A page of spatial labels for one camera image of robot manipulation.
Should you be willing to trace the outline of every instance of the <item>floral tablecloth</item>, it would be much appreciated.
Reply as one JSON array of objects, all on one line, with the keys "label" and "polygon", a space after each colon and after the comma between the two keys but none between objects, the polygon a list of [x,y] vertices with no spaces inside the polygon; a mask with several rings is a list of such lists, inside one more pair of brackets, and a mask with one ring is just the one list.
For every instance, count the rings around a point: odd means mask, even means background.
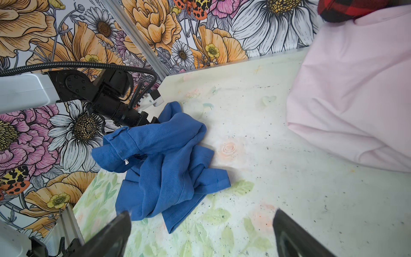
[{"label": "floral tablecloth", "polygon": [[[163,81],[164,102],[180,102],[206,125],[201,144],[214,150],[210,166],[228,171],[231,188],[205,197],[172,234],[161,215],[133,221],[127,257],[275,257],[278,208],[336,256],[410,253],[410,174],[339,159],[288,130],[286,100],[306,52]],[[147,113],[158,117],[165,103]],[[75,205],[86,241],[115,217],[124,177],[100,171]]]},{"label": "floral tablecloth", "polygon": [[[124,177],[101,170],[74,207],[86,242],[116,216],[114,204]],[[125,256],[270,256],[275,207],[260,204],[253,215],[245,215],[241,208],[225,208],[228,202],[248,202],[253,189],[253,182],[239,180],[229,189],[208,195],[170,235],[161,215],[133,221]]]}]

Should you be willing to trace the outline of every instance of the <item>butterfly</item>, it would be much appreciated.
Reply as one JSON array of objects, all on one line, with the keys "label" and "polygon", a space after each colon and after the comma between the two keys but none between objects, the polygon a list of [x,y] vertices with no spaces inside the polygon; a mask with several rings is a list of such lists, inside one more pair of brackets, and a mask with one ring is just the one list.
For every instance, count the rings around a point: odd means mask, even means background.
[{"label": "butterfly", "polygon": [[25,179],[28,176],[27,166],[19,166],[7,172],[2,178],[0,178],[0,201],[4,199],[6,194],[15,195],[20,194],[30,186],[30,182]]},{"label": "butterfly", "polygon": [[179,9],[186,9],[188,15],[193,11],[194,17],[202,21],[207,18],[206,10],[211,7],[211,0],[173,0]]}]

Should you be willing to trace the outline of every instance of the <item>orange flower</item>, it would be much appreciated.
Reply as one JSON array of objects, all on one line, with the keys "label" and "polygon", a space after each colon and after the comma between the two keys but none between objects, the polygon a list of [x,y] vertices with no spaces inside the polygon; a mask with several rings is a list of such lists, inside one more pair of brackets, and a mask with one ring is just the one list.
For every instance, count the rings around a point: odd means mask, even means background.
[{"label": "orange flower", "polygon": [[[154,52],[162,47],[171,52],[174,42],[180,38],[181,26],[174,12],[170,13],[167,0],[123,0],[124,10],[141,32]],[[124,45],[135,54],[140,51],[126,37]]]},{"label": "orange flower", "polygon": [[198,51],[191,49],[196,68],[213,66],[215,62],[222,64],[247,59],[238,40],[227,31],[218,28],[209,30],[200,26],[199,34],[200,38],[193,35]]},{"label": "orange flower", "polygon": [[54,17],[45,15],[47,0],[0,0],[0,56],[15,57],[30,42],[47,42],[56,35]]},{"label": "orange flower", "polygon": [[45,237],[49,232],[47,228],[52,227],[60,216],[60,209],[64,210],[67,203],[75,205],[96,175],[91,171],[63,173],[49,180],[45,187],[28,193],[25,200],[35,207],[20,213],[39,219],[24,229],[33,229]]},{"label": "orange flower", "polygon": [[[66,24],[62,26],[63,30],[68,29]],[[79,21],[79,25],[74,25],[74,35],[69,31],[61,36],[63,44],[57,43],[54,55],[54,61],[80,61],[94,63],[115,63],[123,65],[123,61],[109,49],[106,49],[100,41],[113,46],[113,43],[102,34],[95,34],[87,27],[87,24]],[[28,60],[27,64],[42,63],[44,59],[51,56],[53,51],[54,40],[49,39],[46,43],[39,42],[38,47]],[[91,80],[101,72],[98,69],[78,70],[85,72]]]}]

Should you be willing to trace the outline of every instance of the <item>pink shirt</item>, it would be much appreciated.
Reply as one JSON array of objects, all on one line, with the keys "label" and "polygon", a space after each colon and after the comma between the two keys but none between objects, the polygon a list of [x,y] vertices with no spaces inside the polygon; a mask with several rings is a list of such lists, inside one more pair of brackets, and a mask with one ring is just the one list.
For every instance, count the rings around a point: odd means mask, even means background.
[{"label": "pink shirt", "polygon": [[325,24],[294,81],[287,124],[353,162],[411,171],[411,5]]}]

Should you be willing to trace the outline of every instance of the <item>floral wallpaper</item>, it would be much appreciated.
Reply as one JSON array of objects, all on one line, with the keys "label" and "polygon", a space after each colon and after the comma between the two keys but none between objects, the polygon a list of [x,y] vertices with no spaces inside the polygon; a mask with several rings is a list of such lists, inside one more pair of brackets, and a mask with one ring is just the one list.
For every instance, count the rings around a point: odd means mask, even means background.
[{"label": "floral wallpaper", "polygon": [[[50,61],[151,69],[99,0],[0,0],[0,11],[1,70]],[[101,72],[79,70],[92,81]],[[134,88],[151,79],[132,76]],[[44,238],[100,170],[91,149],[116,128],[79,100],[0,114],[0,220]]]},{"label": "floral wallpaper", "polygon": [[[309,46],[318,0],[119,0],[172,72]],[[124,38],[124,45],[141,53]]]}]

